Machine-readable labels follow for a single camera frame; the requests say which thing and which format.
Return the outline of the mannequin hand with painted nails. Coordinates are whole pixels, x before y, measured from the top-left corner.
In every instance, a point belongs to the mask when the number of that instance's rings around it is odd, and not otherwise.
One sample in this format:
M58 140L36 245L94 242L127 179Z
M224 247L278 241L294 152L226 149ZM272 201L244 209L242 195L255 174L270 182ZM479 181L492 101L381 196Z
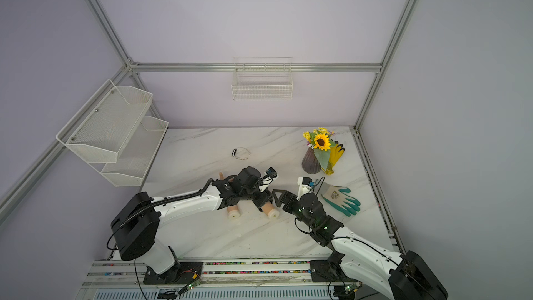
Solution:
M276 209L276 207L273 205L273 203L267 203L265 206L262 207L263 213L271 220L277 220L280 213Z

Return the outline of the mannequin hand with bent fingers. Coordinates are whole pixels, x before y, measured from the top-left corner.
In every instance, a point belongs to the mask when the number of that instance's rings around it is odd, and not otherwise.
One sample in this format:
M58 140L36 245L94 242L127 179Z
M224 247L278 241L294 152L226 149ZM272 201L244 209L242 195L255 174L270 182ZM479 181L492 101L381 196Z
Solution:
M225 178L226 177L223 175L223 173L219 172L219 179L220 180L224 180ZM233 177L229 176L229 180L228 181L231 183L233 181L233 179L234 179ZM238 205L228 206L226 208L226 210L227 210L227 213L228 213L228 219L230 221L235 221L235 220L239 219L240 216L241 216L241 212L240 212L240 210L238 208Z

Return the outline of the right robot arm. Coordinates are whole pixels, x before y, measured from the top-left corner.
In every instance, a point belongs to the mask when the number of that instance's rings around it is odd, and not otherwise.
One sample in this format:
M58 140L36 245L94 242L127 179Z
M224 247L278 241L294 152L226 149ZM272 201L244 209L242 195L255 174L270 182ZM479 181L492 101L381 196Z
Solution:
M423 258L372 243L328 215L314 193L301 197L274 190L276 205L304 223L308 235L332 250L334 267L349 279L367 284L388 299L447 299L448 292Z

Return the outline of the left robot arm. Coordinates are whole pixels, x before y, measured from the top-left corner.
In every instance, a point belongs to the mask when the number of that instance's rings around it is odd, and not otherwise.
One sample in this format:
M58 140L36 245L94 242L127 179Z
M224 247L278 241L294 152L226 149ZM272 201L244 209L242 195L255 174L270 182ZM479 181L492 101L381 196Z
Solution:
M240 201L252 201L268 216L277 213L272 207L269 186L278 177L275 169L261 174L246 167L237 175L223 179L208 179L200 190L169 197L150 197L140 192L122 208L111 222L115 249L123 261L139 261L161 275L177 271L180 263L170 246L157 239L161 226L202 212L218 211L236 206Z

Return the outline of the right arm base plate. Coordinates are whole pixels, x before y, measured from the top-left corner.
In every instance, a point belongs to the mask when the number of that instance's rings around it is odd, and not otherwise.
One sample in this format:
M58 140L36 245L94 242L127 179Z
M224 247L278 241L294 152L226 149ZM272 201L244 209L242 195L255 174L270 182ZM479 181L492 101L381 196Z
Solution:
M312 260L310 261L310 275L313 283L349 282L355 281L348 277L340 266L340 260Z

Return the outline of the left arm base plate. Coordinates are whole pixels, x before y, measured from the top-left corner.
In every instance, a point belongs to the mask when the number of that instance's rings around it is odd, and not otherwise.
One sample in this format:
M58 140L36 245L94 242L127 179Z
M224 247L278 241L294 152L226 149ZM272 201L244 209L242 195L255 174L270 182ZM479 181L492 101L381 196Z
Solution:
M203 262L178 262L168 271L157 274L151 268L147 268L143 283L144 285L185 285L199 280L203 270Z

